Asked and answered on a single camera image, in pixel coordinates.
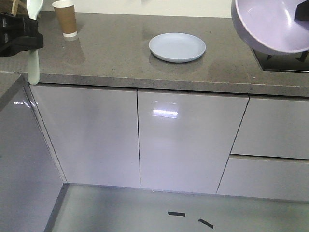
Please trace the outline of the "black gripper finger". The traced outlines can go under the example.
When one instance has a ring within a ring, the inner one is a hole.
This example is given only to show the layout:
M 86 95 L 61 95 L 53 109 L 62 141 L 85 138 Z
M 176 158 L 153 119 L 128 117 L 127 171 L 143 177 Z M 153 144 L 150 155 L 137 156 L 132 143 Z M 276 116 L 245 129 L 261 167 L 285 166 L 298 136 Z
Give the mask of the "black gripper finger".
M 0 14 L 0 56 L 11 57 L 20 52 L 43 48 L 43 35 L 38 22 L 27 17 Z
M 305 0 L 297 5 L 295 20 L 309 21 L 309 0 Z

